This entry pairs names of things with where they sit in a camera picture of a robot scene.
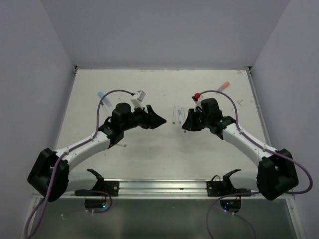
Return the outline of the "blue pen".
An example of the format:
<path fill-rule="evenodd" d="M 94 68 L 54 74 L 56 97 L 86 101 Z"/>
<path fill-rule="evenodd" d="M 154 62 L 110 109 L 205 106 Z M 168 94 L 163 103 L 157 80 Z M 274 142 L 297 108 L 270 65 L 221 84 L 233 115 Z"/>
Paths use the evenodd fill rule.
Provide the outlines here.
<path fill-rule="evenodd" d="M 183 118 L 182 118 L 182 113 L 181 113 L 181 109 L 180 109 L 179 106 L 177 106 L 177 113 L 178 113 L 178 121 L 179 121 L 179 124 L 182 124 Z"/>

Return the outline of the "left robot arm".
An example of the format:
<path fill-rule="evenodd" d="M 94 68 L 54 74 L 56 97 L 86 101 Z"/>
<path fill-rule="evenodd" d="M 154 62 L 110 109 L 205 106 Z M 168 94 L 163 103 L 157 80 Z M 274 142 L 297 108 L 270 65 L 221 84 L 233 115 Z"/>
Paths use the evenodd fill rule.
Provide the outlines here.
<path fill-rule="evenodd" d="M 136 127 L 156 129 L 165 123 L 166 120 L 150 105 L 133 110 L 129 104 L 119 103 L 92 135 L 60 150 L 42 150 L 27 181 L 50 202 L 70 191 L 87 190 L 94 196 L 99 195 L 104 189 L 100 174 L 89 169 L 86 175 L 78 176 L 72 170 L 91 156 L 119 143 L 125 131 Z"/>

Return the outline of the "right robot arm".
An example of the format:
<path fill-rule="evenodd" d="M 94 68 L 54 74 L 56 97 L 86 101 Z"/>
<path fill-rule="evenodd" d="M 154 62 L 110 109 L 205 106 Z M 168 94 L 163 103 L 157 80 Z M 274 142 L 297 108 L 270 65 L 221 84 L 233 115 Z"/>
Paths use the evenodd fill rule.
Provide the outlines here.
<path fill-rule="evenodd" d="M 219 181 L 211 180 L 208 186 L 217 196 L 258 191 L 272 201 L 298 185 L 296 168 L 288 150 L 276 150 L 238 128 L 234 118 L 222 114 L 216 99 L 204 99 L 200 94 L 192 99 L 195 108 L 189 109 L 182 129 L 201 131 L 207 128 L 240 150 L 257 166 L 257 173 L 249 174 L 235 169 Z"/>

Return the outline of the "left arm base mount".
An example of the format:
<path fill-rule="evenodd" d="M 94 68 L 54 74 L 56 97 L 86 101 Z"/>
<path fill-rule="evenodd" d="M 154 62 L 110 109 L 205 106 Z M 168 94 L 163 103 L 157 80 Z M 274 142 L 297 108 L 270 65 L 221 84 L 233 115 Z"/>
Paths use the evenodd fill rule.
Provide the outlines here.
<path fill-rule="evenodd" d="M 92 214 L 100 214 L 108 211 L 113 204 L 113 197 L 119 193 L 120 183 L 116 180 L 105 180 L 104 177 L 94 169 L 87 169 L 90 175 L 94 176 L 94 185 L 89 189 L 75 190 L 77 197 L 86 197 L 84 205 L 87 211 Z M 87 199 L 87 197 L 101 197 L 100 199 Z"/>

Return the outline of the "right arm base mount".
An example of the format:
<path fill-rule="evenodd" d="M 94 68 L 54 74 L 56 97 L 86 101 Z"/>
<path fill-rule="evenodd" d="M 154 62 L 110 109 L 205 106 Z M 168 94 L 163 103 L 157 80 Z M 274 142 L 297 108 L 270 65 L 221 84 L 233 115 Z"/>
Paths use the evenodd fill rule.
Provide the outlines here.
<path fill-rule="evenodd" d="M 231 181 L 230 177 L 234 174 L 241 171 L 240 169 L 232 170 L 222 177 L 219 175 L 213 176 L 209 181 L 206 181 L 206 191 L 208 197 L 221 197 L 230 194 L 236 193 L 248 193 L 251 192 L 247 189 L 236 189 Z M 237 213 L 241 209 L 241 199 L 238 199 L 238 196 L 235 200 L 220 200 L 220 205 L 223 210 L 227 210 L 232 213 Z"/>

